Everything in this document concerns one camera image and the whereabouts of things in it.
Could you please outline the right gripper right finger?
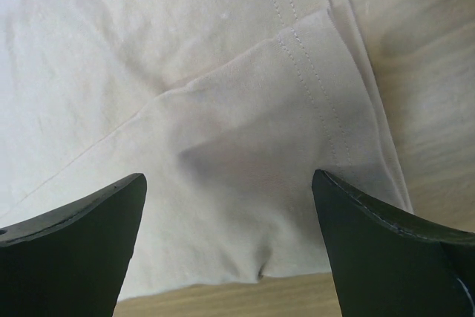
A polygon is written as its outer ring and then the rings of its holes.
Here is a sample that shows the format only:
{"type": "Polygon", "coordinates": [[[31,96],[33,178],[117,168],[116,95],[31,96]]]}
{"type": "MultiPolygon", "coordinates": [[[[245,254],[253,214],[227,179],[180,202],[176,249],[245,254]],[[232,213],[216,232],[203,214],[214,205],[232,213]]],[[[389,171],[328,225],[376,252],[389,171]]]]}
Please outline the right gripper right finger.
{"type": "Polygon", "coordinates": [[[473,316],[474,234],[317,170],[312,193],[343,316],[473,316]]]}

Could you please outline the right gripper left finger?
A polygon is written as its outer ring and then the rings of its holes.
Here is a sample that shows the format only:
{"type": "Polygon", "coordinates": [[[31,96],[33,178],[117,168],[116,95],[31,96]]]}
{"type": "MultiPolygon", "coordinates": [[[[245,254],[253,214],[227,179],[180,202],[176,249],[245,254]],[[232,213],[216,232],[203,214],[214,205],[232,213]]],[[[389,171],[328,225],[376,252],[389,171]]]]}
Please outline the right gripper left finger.
{"type": "Polygon", "coordinates": [[[147,191],[131,174],[1,228],[2,316],[112,316],[147,191]]]}

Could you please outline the beige t shirt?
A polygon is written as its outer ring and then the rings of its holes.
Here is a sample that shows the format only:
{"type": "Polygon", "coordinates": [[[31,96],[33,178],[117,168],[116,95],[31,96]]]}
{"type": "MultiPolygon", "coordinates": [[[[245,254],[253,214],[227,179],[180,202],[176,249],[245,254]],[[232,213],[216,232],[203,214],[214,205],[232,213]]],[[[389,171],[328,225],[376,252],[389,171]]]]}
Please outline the beige t shirt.
{"type": "Polygon", "coordinates": [[[1,224],[143,173],[121,299],[328,272],[318,169],[412,209],[349,0],[1,0],[1,224]]]}

